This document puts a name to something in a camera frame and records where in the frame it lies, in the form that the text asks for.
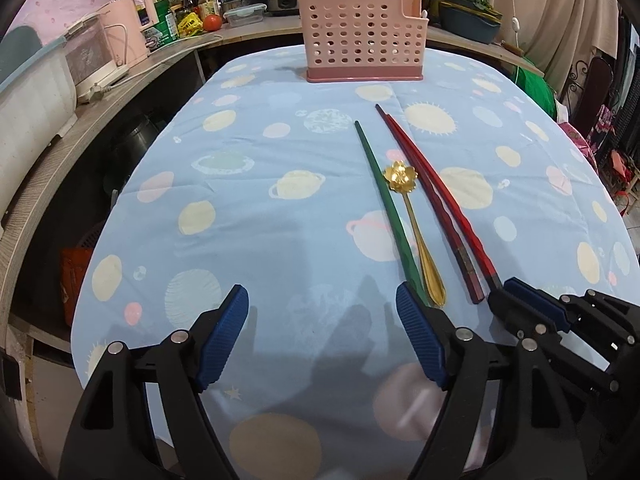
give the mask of planet pattern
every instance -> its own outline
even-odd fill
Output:
[[[200,397],[238,477],[407,478],[443,392],[396,313],[406,277],[353,121],[381,169],[408,159],[376,103],[440,175],[503,280],[517,273],[556,298],[594,288],[640,304],[622,218],[567,136],[493,68],[434,50],[426,61],[424,79],[407,82],[307,83],[302,46],[220,67],[105,224],[72,327],[82,385],[110,342],[136,348],[189,329],[239,283],[249,316]],[[470,302],[422,187],[410,197],[447,287],[444,312],[503,338],[486,304]],[[402,197],[392,200],[418,264]],[[606,365],[579,338],[571,345]],[[156,436],[170,442],[158,391],[148,394]],[[487,412],[467,468],[482,462],[490,425]]]

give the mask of flower-shaped spoon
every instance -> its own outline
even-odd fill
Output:
[[[433,258],[429,254],[427,245],[422,239],[418,222],[415,219],[414,208],[409,201],[409,193],[415,189],[415,180],[418,174],[412,166],[405,166],[404,162],[396,160],[392,166],[385,169],[385,179],[389,183],[391,191],[402,194],[404,205],[409,213],[411,227],[414,230],[415,241],[418,244],[418,255],[420,256],[420,266],[422,267],[422,279],[424,285],[437,306],[444,306],[447,301],[447,293],[442,283],[440,273],[436,268]]]

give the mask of wooden countertop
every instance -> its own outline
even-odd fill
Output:
[[[300,18],[286,16],[265,18],[260,23],[220,30],[217,34],[222,39],[215,44],[207,44],[215,38],[214,34],[204,34],[196,38],[178,41],[153,53],[147,60],[133,67],[129,75],[143,72],[156,63],[162,62],[158,67],[114,88],[101,101],[76,108],[78,116],[76,124],[63,139],[55,142],[49,151],[40,157],[22,183],[14,207],[8,216],[4,235],[0,239],[0,346],[4,347],[5,344],[6,326],[15,284],[36,227],[63,179],[78,161],[82,152],[87,149],[109,121],[142,89],[169,67],[188,56],[194,49],[213,48],[221,44],[300,32],[302,32]],[[524,59],[497,45],[485,45],[466,40],[437,28],[428,29],[427,40],[436,44],[477,52],[543,75]],[[23,324],[20,324],[20,328],[28,330],[28,327]],[[33,335],[40,339],[37,330],[34,329]]]

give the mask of yellow package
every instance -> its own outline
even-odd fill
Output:
[[[178,34],[181,38],[194,36],[202,31],[202,20],[195,12],[187,14],[180,23],[178,23]]]

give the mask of pink plastic basket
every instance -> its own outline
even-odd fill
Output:
[[[421,80],[421,0],[298,0],[312,83]]]

